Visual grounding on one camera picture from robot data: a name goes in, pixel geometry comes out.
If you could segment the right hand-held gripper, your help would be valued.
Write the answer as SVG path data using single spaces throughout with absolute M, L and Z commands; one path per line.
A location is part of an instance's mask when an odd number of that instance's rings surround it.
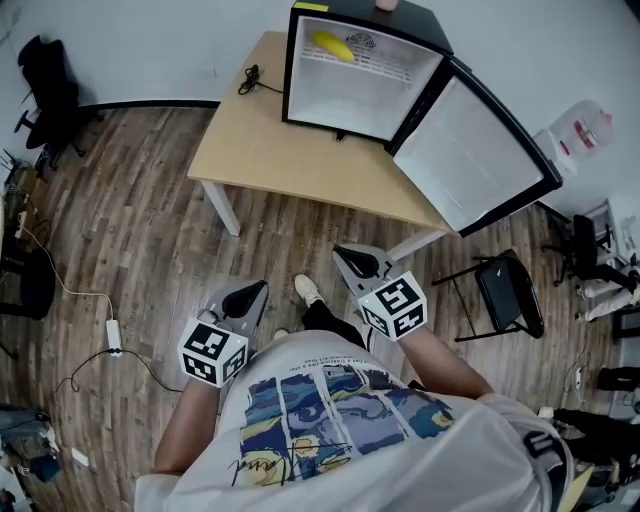
M 427 321 L 426 296 L 410 271 L 364 244 L 336 244 L 332 257 L 366 324 L 397 341 Z

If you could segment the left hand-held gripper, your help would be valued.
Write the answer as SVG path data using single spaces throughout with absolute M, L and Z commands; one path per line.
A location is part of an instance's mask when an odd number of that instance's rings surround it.
M 234 281 L 217 290 L 181 335 L 177 353 L 182 372 L 216 388 L 236 377 L 256 353 L 256 331 L 268 295 L 264 280 Z

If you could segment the black mini fridge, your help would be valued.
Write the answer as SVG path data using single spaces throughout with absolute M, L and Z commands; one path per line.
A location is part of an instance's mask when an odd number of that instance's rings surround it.
M 328 32 L 355 56 L 318 47 Z M 560 188 L 562 178 L 516 117 L 454 51 L 435 14 L 409 0 L 321 0 L 291 9 L 282 118 L 380 141 L 462 236 Z

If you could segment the yellow banana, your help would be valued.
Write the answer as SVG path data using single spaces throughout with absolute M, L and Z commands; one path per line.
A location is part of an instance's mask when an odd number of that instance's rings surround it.
M 313 41 L 318 47 L 334 55 L 339 60 L 344 62 L 355 61 L 355 56 L 349 46 L 331 33 L 315 32 Z

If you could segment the person's right forearm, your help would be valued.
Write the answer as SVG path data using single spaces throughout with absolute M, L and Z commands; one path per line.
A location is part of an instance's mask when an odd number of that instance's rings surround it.
M 429 329 L 420 327 L 397 343 L 427 391 L 474 400 L 493 392 L 478 372 Z

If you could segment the person's left forearm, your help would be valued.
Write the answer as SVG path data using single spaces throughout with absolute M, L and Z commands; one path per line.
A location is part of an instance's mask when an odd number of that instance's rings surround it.
M 155 454 L 153 472 L 182 475 L 214 438 L 220 389 L 190 379 Z

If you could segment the person's black trousers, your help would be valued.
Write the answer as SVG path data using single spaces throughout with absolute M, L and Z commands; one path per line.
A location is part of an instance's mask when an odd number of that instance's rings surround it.
M 307 307 L 302 316 L 302 324 L 306 330 L 329 331 L 362 349 L 367 349 L 360 331 L 352 324 L 334 316 L 321 299 L 314 300 Z

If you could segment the light wooden table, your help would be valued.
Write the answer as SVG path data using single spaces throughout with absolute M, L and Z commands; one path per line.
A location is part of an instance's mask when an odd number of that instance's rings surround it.
M 203 186 L 227 231 L 241 224 L 228 185 L 335 204 L 419 226 L 389 249 L 399 260 L 451 233 L 451 227 L 393 162 L 381 143 L 285 123 L 282 97 L 231 88 L 217 108 L 188 170 Z

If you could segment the black folding chair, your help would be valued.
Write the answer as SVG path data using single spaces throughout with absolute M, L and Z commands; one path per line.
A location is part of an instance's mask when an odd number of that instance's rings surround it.
M 456 343 L 486 339 L 495 336 L 524 332 L 533 339 L 545 333 L 545 324 L 535 287 L 528 270 L 516 252 L 506 250 L 496 256 L 475 256 L 477 264 L 460 272 L 432 282 L 438 286 L 452 282 L 454 290 L 472 330 L 472 336 L 457 337 Z M 481 298 L 490 317 L 493 331 L 478 334 L 456 279 L 466 274 L 474 275 Z

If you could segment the white printed t-shirt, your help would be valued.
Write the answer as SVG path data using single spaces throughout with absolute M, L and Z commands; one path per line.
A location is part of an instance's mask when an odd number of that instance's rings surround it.
M 184 474 L 138 479 L 134 512 L 557 512 L 574 471 L 520 403 L 412 389 L 328 331 L 255 355 L 218 425 Z

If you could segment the white water dispenser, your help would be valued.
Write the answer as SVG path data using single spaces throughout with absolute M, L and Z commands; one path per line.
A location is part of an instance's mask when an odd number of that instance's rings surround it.
M 565 146 L 548 128 L 541 129 L 534 135 L 533 139 L 545 157 L 554 164 L 559 172 L 572 176 L 578 175 L 574 160 L 568 154 Z

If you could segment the black office chair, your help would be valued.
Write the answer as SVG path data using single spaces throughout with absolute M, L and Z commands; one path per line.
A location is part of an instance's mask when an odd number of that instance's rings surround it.
M 611 230 L 606 226 L 606 236 L 597 239 L 595 225 L 591 218 L 575 215 L 572 222 L 572 232 L 567 235 L 557 225 L 554 226 L 559 237 L 559 244 L 543 245 L 541 251 L 554 251 L 562 256 L 562 266 L 559 277 L 554 281 L 558 287 L 566 277 L 576 277 L 581 281 L 603 280 L 613 282 L 633 291 L 637 285 L 634 277 L 629 277 L 609 265 L 598 263 L 598 248 L 601 245 L 610 246 Z
M 79 132 L 93 120 L 103 121 L 104 116 L 79 105 L 79 85 L 67 76 L 63 43 L 60 40 L 45 43 L 35 36 L 19 52 L 17 64 L 35 100 L 37 118 L 31 121 L 23 113 L 14 131 L 28 128 L 26 147 L 43 146 L 53 170 L 67 147 L 84 157 L 86 151 L 79 147 Z

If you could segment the clear water bottle red label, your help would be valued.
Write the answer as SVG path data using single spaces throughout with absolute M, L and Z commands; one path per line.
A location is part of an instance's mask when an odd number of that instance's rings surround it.
M 576 162 L 595 156 L 614 137 L 613 116 L 591 100 L 571 106 L 549 129 L 563 151 Z

